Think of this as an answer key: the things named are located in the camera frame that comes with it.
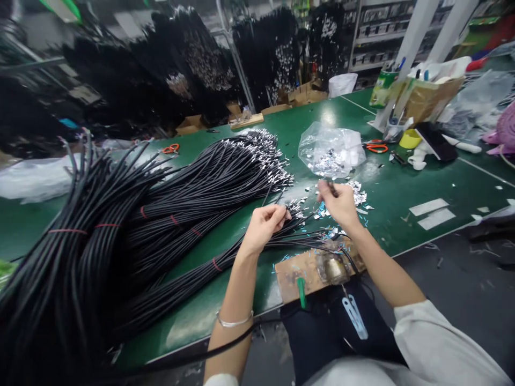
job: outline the wooden board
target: wooden board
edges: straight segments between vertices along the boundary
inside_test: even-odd
[[[336,241],[326,242],[324,246],[328,249],[337,249],[340,244],[347,248],[347,252],[356,264],[358,271],[363,272],[365,270],[365,264],[361,260],[353,242],[347,237],[340,237]],[[344,255],[335,255],[320,249],[311,249],[275,264],[275,272],[277,273],[277,281],[279,283],[279,291],[281,292],[283,304],[288,304],[299,298],[299,288],[297,286],[297,278],[299,277],[303,277],[306,281],[304,285],[304,293],[306,295],[329,286],[330,283],[324,282],[320,277],[320,260],[335,256],[341,257],[345,265],[347,277],[343,282],[346,283],[350,280],[350,277],[356,273]]]
[[[229,124],[229,126],[231,127],[231,130],[236,130],[236,129],[239,129],[239,128],[242,128],[245,126],[249,126],[251,124],[256,124],[256,123],[261,123],[261,122],[264,122],[264,117],[263,117],[263,114],[259,113],[259,114],[254,114],[247,121],[243,121],[243,122],[237,123],[235,125]]]

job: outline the white plastic sheet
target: white plastic sheet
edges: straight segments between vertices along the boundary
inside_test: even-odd
[[[349,73],[333,76],[329,80],[329,97],[339,97],[340,95],[350,94],[356,85],[358,74]]]
[[[75,159],[79,166],[80,154],[75,154]],[[21,203],[27,204],[62,196],[71,186],[65,167],[72,170],[68,156],[25,160],[0,170],[0,197],[21,198]]]

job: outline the green workbench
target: green workbench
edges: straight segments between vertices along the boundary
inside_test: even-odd
[[[312,122],[320,121],[333,127],[357,130],[361,132],[363,141],[380,138],[381,134],[367,124],[375,116],[375,110],[368,107],[369,98],[370,90],[365,90],[346,95],[345,98],[335,98],[270,114],[265,116],[263,123],[254,126],[276,134],[278,147],[291,160],[286,170],[295,175],[295,183],[284,193],[281,202],[308,196],[306,206],[318,208],[318,204],[315,203],[315,189],[305,191],[306,187],[316,184],[318,177],[312,174],[297,156],[300,135]],[[202,149],[214,141],[247,130],[245,128],[233,132],[227,125],[217,129],[220,133],[202,131],[182,138],[154,142],[149,151],[156,151],[172,142],[178,142],[181,145],[180,156],[171,163],[182,166],[190,163]],[[405,158],[409,156],[404,149],[397,146],[393,148]],[[387,153],[367,152],[366,162],[357,168],[353,179],[362,183],[362,190],[368,194],[367,202],[375,208],[362,217],[366,219],[372,235],[388,254],[399,255],[470,224],[473,221],[471,214],[484,215],[477,210],[478,207],[487,206],[490,213],[494,213],[508,206],[507,199],[515,198],[513,171],[510,171],[502,161],[485,154],[469,157],[460,153],[460,157],[463,159],[460,158],[448,165],[441,165],[434,157],[428,157],[426,168],[422,172],[416,172],[410,166],[401,167],[397,163],[388,162]],[[488,173],[477,168],[474,165],[475,161]],[[425,216],[415,218],[410,214],[409,208],[436,198],[446,200],[450,204],[448,208],[456,217],[425,231],[417,224],[417,221]],[[16,257],[27,252],[62,202],[62,198],[30,205],[0,201],[3,215],[0,225],[1,257]],[[259,205],[260,201],[247,205],[206,235],[169,276],[176,277],[231,246],[245,232],[252,210]],[[310,219],[306,229],[318,229],[329,225],[334,225],[331,218]],[[277,249],[260,257],[254,297],[254,311],[257,315],[281,305],[273,264],[286,254],[301,251]],[[222,304],[229,274],[229,271],[222,273],[176,312],[126,343],[118,364],[121,367],[142,365],[207,337],[215,320],[215,312]]]

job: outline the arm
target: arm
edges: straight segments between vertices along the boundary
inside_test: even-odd
[[[259,254],[272,235],[283,227],[285,219],[291,220],[291,215],[282,205],[268,205],[252,213],[251,222],[236,254],[220,309],[219,317],[222,321],[234,323],[249,317],[254,300]],[[216,321],[209,340],[209,350],[235,340],[249,329],[252,322],[250,318],[244,324],[227,328]],[[249,335],[235,347],[208,359],[205,362],[204,383],[216,374],[231,374],[240,381],[250,345],[251,336]]]
[[[320,181],[318,187],[319,201],[325,201],[331,216],[352,239],[370,277],[388,303],[392,307],[401,307],[424,301],[425,296],[420,288],[359,222],[352,187],[335,184],[338,198],[333,197],[326,181]]]

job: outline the white sleeve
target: white sleeve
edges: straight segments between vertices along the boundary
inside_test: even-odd
[[[420,378],[437,384],[513,385],[493,358],[429,300],[394,312],[395,340],[410,370]]]
[[[204,386],[238,386],[238,380],[232,374],[216,374],[209,377]]]

